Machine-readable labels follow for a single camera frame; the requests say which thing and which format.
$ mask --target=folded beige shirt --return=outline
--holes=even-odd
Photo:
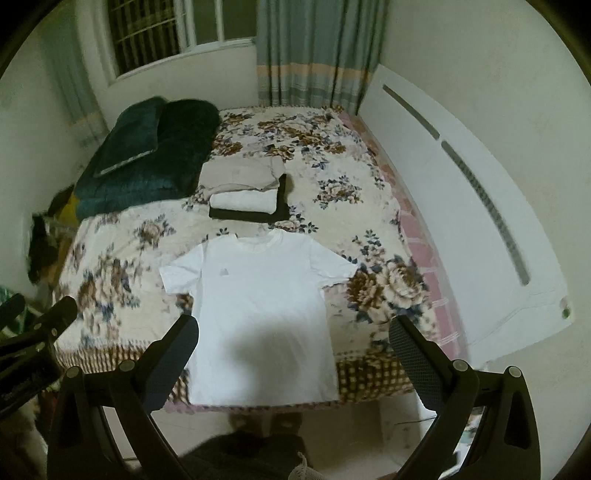
[[[281,157],[230,155],[205,162],[199,184],[204,188],[205,199],[209,199],[220,192],[276,189],[284,173]]]

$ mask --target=window sill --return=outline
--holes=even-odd
[[[218,51],[218,50],[226,50],[227,48],[240,48],[240,47],[249,47],[254,45],[254,38],[239,38],[237,40],[228,40],[225,42],[211,42],[211,43],[204,43],[201,45],[195,45],[194,47],[189,47],[186,51],[173,55],[171,57],[166,57],[162,60],[157,60],[152,63],[148,63],[147,65],[142,65],[135,70],[131,70],[129,72],[124,73],[123,75],[119,75],[111,85],[117,83],[120,80],[125,80],[126,78],[132,77],[138,73],[144,72],[152,67],[156,67],[158,65],[162,65],[171,60],[183,59],[185,57],[190,57],[192,55],[198,55],[200,53],[208,53],[211,51]]]

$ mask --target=bedsheet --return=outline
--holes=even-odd
[[[80,310],[56,344],[59,361],[97,372],[137,359],[181,313],[191,311],[189,296],[164,292],[160,266],[209,238],[281,228],[311,235],[358,266],[347,284],[325,291],[341,402],[412,390],[388,346],[390,318],[406,314],[428,339],[442,336],[429,286],[402,227],[401,215],[409,212],[394,194],[391,170],[379,164],[350,122],[346,126],[330,109],[249,108],[221,116],[210,161],[238,153],[279,155],[288,174],[290,219],[273,224],[210,219],[198,187],[186,199],[84,220],[56,291],[56,300],[71,295]],[[233,409],[188,405],[188,382],[184,372],[169,407]],[[322,406],[330,404],[286,409]]]

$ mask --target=striped curtain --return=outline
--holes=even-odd
[[[39,33],[47,67],[61,93],[74,136],[90,160],[109,130],[82,60],[74,1],[62,1],[39,24]]]
[[[387,0],[259,0],[262,106],[341,107],[356,114],[378,65]]]

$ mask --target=green pillow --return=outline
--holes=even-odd
[[[106,138],[94,177],[99,178],[158,148],[158,120],[166,100],[153,97],[126,109]]]

